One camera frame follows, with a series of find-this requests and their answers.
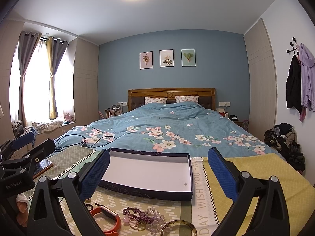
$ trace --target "sheer white curtain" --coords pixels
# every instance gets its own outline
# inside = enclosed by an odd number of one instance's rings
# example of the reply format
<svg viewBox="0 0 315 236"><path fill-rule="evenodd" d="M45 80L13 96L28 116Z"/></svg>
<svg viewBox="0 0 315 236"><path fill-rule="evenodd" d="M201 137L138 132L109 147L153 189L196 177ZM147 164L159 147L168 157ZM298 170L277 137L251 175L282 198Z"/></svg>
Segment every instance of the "sheer white curtain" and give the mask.
<svg viewBox="0 0 315 236"><path fill-rule="evenodd" d="M10 76L11 120L17 120L19 109L19 60L15 50ZM49 63L45 41L39 41L25 74L24 110L27 125L34 121L50 122L49 119ZM73 63L67 51L61 59L55 75L55 97L59 117L64 120L65 111L73 111Z"/></svg>

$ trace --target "human hand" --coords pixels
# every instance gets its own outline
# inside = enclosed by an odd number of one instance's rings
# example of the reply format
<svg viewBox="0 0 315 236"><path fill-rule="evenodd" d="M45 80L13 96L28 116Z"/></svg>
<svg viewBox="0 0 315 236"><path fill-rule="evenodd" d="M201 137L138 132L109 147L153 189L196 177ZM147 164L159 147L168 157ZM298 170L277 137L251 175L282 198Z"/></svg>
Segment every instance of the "human hand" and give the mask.
<svg viewBox="0 0 315 236"><path fill-rule="evenodd" d="M23 227L27 227L27 220L28 220L27 204L25 202L18 201L16 203L16 206L19 210L19 213L16 216L16 220L18 224L20 224Z"/></svg>

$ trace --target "patterned pillow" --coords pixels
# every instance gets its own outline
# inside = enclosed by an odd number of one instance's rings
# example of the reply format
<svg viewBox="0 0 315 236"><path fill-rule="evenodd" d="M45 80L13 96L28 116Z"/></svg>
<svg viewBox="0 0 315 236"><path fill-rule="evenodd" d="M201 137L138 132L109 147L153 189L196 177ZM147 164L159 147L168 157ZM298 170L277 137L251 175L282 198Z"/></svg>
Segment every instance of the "patterned pillow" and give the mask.
<svg viewBox="0 0 315 236"><path fill-rule="evenodd" d="M176 103L187 101L198 103L199 96L175 96L175 100Z"/></svg>
<svg viewBox="0 0 315 236"><path fill-rule="evenodd" d="M149 98L149 97L144 97L144 104L149 104L149 103L161 103L161 104L166 104L167 98Z"/></svg>

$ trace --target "open box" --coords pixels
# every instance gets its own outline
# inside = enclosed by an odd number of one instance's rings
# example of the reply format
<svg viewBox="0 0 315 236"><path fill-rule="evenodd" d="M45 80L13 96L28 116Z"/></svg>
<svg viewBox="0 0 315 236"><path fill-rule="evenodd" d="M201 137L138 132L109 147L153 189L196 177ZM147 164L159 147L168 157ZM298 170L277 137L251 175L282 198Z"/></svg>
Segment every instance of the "open box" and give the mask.
<svg viewBox="0 0 315 236"><path fill-rule="evenodd" d="M190 201L193 172L189 154L110 148L111 162L100 187L144 198Z"/></svg>

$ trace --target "framed picture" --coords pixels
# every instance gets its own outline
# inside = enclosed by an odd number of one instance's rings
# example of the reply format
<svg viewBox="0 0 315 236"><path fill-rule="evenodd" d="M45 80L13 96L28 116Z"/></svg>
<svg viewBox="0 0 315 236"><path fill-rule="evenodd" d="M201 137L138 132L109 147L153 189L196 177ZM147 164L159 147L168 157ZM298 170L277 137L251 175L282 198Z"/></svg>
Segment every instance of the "framed picture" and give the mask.
<svg viewBox="0 0 315 236"><path fill-rule="evenodd" d="M140 69L153 68L153 52L140 53Z"/></svg>
<svg viewBox="0 0 315 236"><path fill-rule="evenodd" d="M160 67L174 66L174 52L173 50L160 51Z"/></svg>
<svg viewBox="0 0 315 236"><path fill-rule="evenodd" d="M195 49L182 49L182 66L196 66Z"/></svg>

